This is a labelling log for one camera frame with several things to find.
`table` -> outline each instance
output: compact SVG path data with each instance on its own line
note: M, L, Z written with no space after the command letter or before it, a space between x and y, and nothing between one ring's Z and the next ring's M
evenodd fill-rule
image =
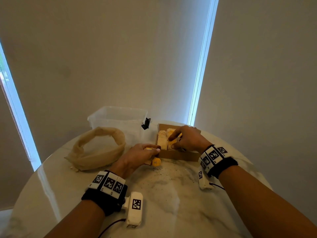
M153 120L144 142L155 143L158 123L182 125ZM272 189L243 154L208 132L201 134L229 150L243 169ZM55 151L31 176L14 206L7 235L43 237L80 202L98 171L76 173L70 169L64 157L77 139ZM200 190L198 167L198 162L167 159L162 159L160 167L141 166L126 180L127 195L131 191L143 194L141 225L127 229L121 222L103 237L251 237L224 190ZM123 210L106 217L102 229L125 217Z

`cloth bag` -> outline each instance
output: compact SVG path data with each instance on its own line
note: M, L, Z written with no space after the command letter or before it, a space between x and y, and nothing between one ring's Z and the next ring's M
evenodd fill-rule
M113 150L105 152L92 153L85 156L83 146L96 136L112 136L118 145ZM97 127L82 134L74 144L72 151L65 159L73 164L78 170L95 169L106 166L118 160L124 152L125 136L124 133L117 128Z

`translucent bin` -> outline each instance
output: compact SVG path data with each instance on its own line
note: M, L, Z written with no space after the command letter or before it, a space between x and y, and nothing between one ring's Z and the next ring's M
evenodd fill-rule
M90 126L114 127L124 132L127 144L135 145L143 139L144 129L141 125L147 116L147 110L140 108L123 108L104 106L88 117Z

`open cardboard box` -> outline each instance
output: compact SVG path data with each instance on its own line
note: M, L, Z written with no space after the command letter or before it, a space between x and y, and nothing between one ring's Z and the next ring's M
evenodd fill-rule
M168 128L179 128L179 126L170 125L170 124L158 124L158 132L161 130L167 131ZM183 151L183 150L161 150L160 153L157 155L158 158L161 159L171 159L171 160L185 160L185 161L194 161L197 162L200 153L198 152L191 152L191 151ZM151 164L152 160L148 160L145 164Z

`black cable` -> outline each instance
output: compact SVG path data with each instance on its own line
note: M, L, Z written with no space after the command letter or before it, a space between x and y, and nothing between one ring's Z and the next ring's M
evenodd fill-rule
M218 186L219 188L222 188L220 185L216 185L214 183L209 183L210 185L215 185L215 186Z
M119 222L119 221L125 221L125 220L126 220L126 219L116 220L115 222L113 222L112 224L110 224L106 229L104 229L104 230L101 232L101 234L98 236L98 238L100 238L100 237L102 236L102 234L103 234L106 230L109 229L110 226L116 224L116 223Z

